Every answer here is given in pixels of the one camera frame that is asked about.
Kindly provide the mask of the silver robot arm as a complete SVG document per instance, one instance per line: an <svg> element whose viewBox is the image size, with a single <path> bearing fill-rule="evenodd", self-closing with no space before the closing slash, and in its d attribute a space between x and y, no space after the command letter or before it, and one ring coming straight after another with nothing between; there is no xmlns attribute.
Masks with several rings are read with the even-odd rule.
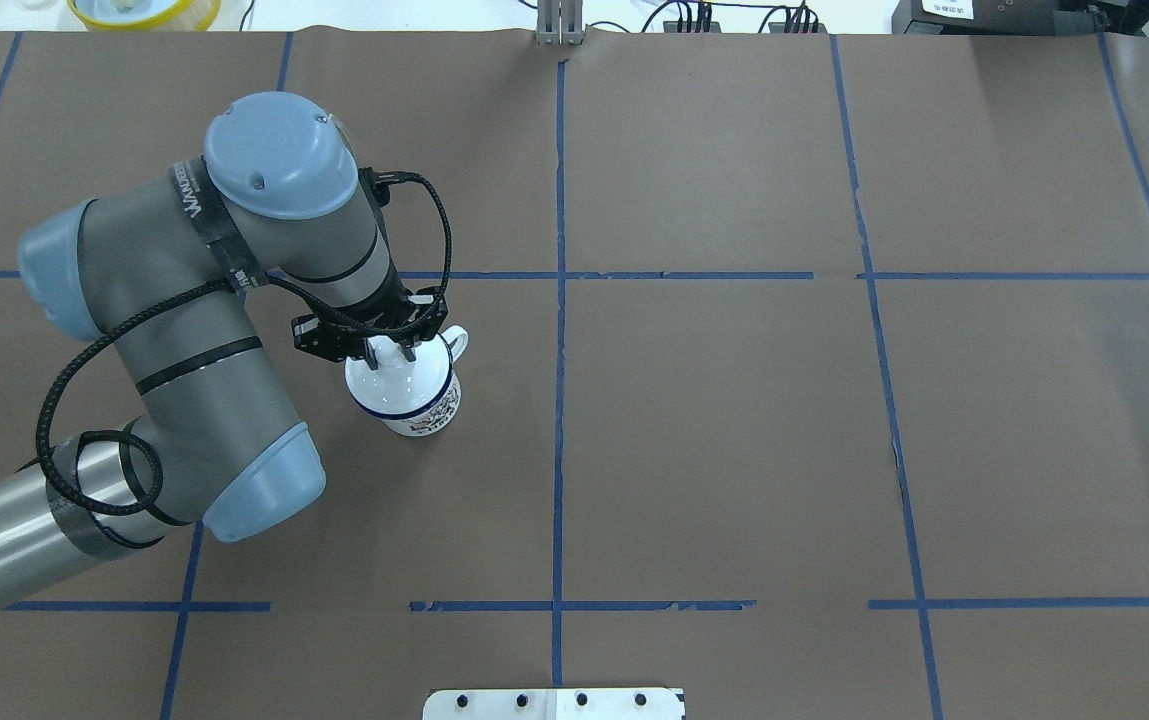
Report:
<svg viewBox="0 0 1149 720"><path fill-rule="evenodd" d="M195 521L240 541L321 496L241 297L294 293L295 344L332 363L372 361L373 336L411 356L447 309L390 256L381 206L410 178L360 168L313 101L260 92L213 119L202 155L26 232L26 292L85 348L45 393L34 460L0 482L0 609Z"/></svg>

